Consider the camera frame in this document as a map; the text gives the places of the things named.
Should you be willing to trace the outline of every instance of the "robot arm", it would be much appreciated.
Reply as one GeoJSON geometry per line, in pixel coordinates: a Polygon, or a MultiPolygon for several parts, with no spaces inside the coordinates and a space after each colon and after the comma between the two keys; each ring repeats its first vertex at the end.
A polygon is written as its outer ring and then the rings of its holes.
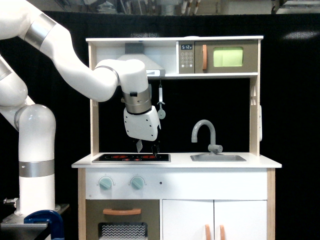
{"type": "Polygon", "coordinates": [[[0,39],[19,36],[48,56],[72,88],[95,101],[109,100],[120,85],[127,134],[148,141],[157,138],[160,121],[151,104],[143,62],[103,60],[92,71],[74,52],[69,31],[32,4],[26,0],[0,0],[0,6],[0,39]]]}
{"type": "MultiPolygon", "coordinates": [[[[63,79],[90,99],[107,101],[120,85],[127,134],[156,140],[160,121],[141,61],[103,60],[92,71],[76,56],[71,35],[63,26],[26,0],[0,0],[0,40],[16,36],[47,55],[63,79]]],[[[28,97],[27,86],[1,56],[0,113],[19,130],[20,213],[54,209],[55,117],[28,97]]]]}

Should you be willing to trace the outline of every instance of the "black backdrop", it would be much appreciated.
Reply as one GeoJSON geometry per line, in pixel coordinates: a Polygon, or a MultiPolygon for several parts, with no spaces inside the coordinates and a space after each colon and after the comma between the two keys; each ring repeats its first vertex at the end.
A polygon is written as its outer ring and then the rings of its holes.
{"type": "MultiPolygon", "coordinates": [[[[319,237],[319,14],[163,17],[46,13],[69,29],[75,52],[86,65],[86,38],[263,35],[260,153],[283,167],[276,170],[276,238],[319,237]]],[[[56,202],[70,204],[66,240],[78,239],[77,170],[71,164],[90,154],[89,100],[63,81],[50,59],[20,38],[0,41],[0,54],[26,82],[29,96],[55,115],[56,202]]],[[[159,81],[150,83],[156,105],[159,81]]],[[[192,127],[201,119],[213,122],[217,143],[225,151],[248,151],[248,79],[163,80],[162,85],[167,114],[161,121],[162,152],[206,151],[209,131],[199,131],[199,143],[190,141],[192,127]]],[[[120,98],[117,91],[110,102],[100,105],[101,151],[135,150],[124,132],[120,98]]],[[[19,195],[18,132],[0,117],[0,135],[2,200],[19,195]]],[[[149,152],[150,146],[144,146],[149,152]]],[[[11,212],[0,205],[0,219],[11,212]]]]}

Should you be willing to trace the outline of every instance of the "oven handle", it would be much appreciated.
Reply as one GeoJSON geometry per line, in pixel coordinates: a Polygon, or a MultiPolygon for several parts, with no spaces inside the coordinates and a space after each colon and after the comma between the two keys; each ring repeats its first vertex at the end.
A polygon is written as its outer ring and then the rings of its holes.
{"type": "Polygon", "coordinates": [[[203,56],[202,70],[206,70],[207,69],[207,45],[202,45],[202,56],[203,56]]]}
{"type": "Polygon", "coordinates": [[[103,209],[103,214],[105,215],[116,215],[116,216],[125,216],[125,215],[138,215],[141,214],[141,208],[134,208],[130,210],[114,210],[114,209],[103,209]]]}

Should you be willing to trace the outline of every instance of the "play kitchen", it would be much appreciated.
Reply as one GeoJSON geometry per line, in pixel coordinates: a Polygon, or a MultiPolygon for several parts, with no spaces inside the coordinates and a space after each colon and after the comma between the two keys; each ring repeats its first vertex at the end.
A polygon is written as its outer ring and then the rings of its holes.
{"type": "Polygon", "coordinates": [[[249,152],[224,152],[205,119],[193,123],[189,136],[195,143],[199,128],[210,131],[207,152],[100,152],[99,104],[91,100],[91,154],[72,165],[78,168],[80,240],[275,239],[281,164],[260,155],[262,39],[87,39],[91,68],[102,59],[135,58],[150,79],[249,78],[250,129],[249,152]]]}

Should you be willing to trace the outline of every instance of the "cabinet door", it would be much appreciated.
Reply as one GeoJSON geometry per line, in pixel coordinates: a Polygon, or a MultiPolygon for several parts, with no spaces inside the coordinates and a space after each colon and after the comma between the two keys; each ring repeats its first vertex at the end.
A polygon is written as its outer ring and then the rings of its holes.
{"type": "Polygon", "coordinates": [[[206,225],[214,238],[213,200],[163,200],[162,209],[163,240],[206,240],[206,225]]]}
{"type": "Polygon", "coordinates": [[[215,200],[215,240],[221,240],[221,225],[225,240],[267,240],[267,201],[215,200]]]}

